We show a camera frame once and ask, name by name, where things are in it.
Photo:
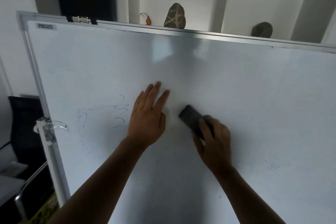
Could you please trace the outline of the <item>black whiteboard eraser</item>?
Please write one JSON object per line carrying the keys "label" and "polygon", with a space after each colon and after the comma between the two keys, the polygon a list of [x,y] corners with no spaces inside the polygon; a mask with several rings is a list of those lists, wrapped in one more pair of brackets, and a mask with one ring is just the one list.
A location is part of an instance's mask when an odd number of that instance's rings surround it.
{"label": "black whiteboard eraser", "polygon": [[188,128],[191,129],[194,135],[196,135],[197,137],[199,137],[201,140],[204,141],[204,136],[199,127],[199,120],[203,118],[208,128],[210,129],[212,137],[213,138],[215,137],[213,126],[207,120],[207,118],[209,118],[210,115],[201,115],[200,112],[197,111],[192,105],[188,104],[184,106],[181,112],[179,113],[178,117]]}

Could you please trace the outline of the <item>small orange dried gourd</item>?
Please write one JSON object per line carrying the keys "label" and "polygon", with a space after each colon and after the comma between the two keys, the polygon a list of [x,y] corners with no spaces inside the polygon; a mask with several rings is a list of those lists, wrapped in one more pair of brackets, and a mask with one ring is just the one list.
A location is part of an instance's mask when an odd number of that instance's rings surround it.
{"label": "small orange dried gourd", "polygon": [[139,16],[146,16],[146,19],[145,19],[145,25],[146,26],[151,26],[152,25],[152,21],[151,21],[149,15],[147,13],[140,13]]}

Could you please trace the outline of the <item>person's left hand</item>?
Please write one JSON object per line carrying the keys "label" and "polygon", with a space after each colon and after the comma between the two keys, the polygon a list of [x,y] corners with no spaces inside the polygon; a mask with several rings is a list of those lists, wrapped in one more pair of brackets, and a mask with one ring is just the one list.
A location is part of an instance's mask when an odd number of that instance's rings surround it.
{"label": "person's left hand", "polygon": [[127,140],[142,150],[147,149],[162,136],[159,131],[160,114],[170,95],[170,90],[165,90],[158,98],[156,96],[153,104],[150,104],[150,91],[153,86],[149,84],[144,90],[138,109],[132,110],[128,125]]}

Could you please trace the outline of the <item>aluminium framed whiteboard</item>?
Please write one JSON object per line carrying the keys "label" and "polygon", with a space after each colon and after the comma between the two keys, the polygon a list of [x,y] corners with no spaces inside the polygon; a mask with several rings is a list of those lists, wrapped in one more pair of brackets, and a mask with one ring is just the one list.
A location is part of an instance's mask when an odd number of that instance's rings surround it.
{"label": "aluminium framed whiteboard", "polygon": [[237,224],[179,118],[190,104],[228,126],[233,166],[290,224],[336,224],[336,45],[18,11],[70,195],[127,134],[141,90],[162,82],[166,131],[136,164],[108,223]]}

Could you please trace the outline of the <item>person's right forearm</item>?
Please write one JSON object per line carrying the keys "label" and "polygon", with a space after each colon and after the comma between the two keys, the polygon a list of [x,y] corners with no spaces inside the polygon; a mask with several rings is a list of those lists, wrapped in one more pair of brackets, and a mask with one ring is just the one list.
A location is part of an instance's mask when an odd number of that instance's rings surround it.
{"label": "person's right forearm", "polygon": [[211,168],[240,224],[286,224],[233,166]]}

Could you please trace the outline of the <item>grey stone with pale veins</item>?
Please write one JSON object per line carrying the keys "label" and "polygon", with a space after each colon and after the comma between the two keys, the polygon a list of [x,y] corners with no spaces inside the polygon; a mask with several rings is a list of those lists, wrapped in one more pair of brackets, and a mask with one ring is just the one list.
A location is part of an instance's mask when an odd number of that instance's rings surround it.
{"label": "grey stone with pale veins", "polygon": [[184,29],[186,26],[186,17],[184,8],[179,3],[174,3],[166,16],[164,27]]}

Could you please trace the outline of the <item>person's right hand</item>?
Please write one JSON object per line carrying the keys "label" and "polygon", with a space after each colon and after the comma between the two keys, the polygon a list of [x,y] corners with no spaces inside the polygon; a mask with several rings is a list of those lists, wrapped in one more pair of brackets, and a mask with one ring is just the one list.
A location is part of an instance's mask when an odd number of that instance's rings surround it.
{"label": "person's right hand", "polygon": [[207,118],[212,124],[215,137],[213,138],[205,120],[199,120],[199,127],[206,143],[205,154],[199,154],[203,163],[214,175],[230,171],[232,165],[231,136],[229,129],[219,120],[210,116]]}

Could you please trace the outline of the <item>plain dark stone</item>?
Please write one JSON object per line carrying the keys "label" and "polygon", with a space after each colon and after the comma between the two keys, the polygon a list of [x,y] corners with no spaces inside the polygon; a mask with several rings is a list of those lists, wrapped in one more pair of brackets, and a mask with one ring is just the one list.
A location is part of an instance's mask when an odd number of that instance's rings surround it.
{"label": "plain dark stone", "polygon": [[269,22],[261,22],[252,28],[251,36],[260,38],[271,38],[273,27]]}

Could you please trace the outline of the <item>clear plastic knob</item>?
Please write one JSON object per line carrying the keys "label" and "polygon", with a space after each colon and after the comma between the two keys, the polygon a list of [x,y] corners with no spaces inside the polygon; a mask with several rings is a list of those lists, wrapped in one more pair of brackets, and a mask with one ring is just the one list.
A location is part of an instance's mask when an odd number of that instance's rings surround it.
{"label": "clear plastic knob", "polygon": [[58,120],[51,120],[50,118],[47,117],[42,117],[36,121],[36,124],[33,127],[33,131],[37,134],[40,133],[40,127],[39,123],[42,123],[40,125],[41,130],[47,131],[47,130],[53,130],[56,128],[63,129],[65,131],[69,131],[69,126],[61,121]]}

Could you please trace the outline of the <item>white whiteboard stand post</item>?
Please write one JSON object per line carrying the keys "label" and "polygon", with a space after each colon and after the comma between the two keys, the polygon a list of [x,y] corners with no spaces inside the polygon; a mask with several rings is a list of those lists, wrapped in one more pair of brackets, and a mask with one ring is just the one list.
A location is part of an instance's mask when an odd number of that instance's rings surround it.
{"label": "white whiteboard stand post", "polygon": [[54,190],[57,196],[59,207],[61,208],[70,198],[69,184],[65,174],[64,164],[61,158],[60,147],[57,136],[64,136],[69,133],[63,129],[41,130],[40,139],[47,160],[47,165],[53,182]]}

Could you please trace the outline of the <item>patterned green rug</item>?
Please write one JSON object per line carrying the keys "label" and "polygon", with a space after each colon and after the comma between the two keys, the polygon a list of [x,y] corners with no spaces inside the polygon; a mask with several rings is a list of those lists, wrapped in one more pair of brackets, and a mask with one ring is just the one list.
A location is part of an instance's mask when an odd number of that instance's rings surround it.
{"label": "patterned green rug", "polygon": [[59,204],[56,193],[44,203],[35,216],[31,219],[31,224],[47,224],[55,212],[59,210]]}

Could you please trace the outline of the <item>black office chair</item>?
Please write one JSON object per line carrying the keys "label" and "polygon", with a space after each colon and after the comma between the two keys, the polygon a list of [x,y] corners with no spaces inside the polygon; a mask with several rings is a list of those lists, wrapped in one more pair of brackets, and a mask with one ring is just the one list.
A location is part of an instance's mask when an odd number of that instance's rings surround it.
{"label": "black office chair", "polygon": [[54,193],[48,167],[36,171],[46,162],[42,142],[33,131],[36,120],[43,117],[39,98],[9,96],[12,111],[10,141],[0,147],[0,224],[22,221],[15,204],[20,200],[30,220]]}

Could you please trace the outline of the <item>person's left forearm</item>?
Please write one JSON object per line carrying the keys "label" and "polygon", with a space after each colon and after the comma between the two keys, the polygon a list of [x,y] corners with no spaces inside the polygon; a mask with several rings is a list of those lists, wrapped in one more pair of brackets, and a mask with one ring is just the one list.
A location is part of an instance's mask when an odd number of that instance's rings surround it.
{"label": "person's left forearm", "polygon": [[147,148],[137,138],[124,138],[47,224],[108,224],[130,174]]}

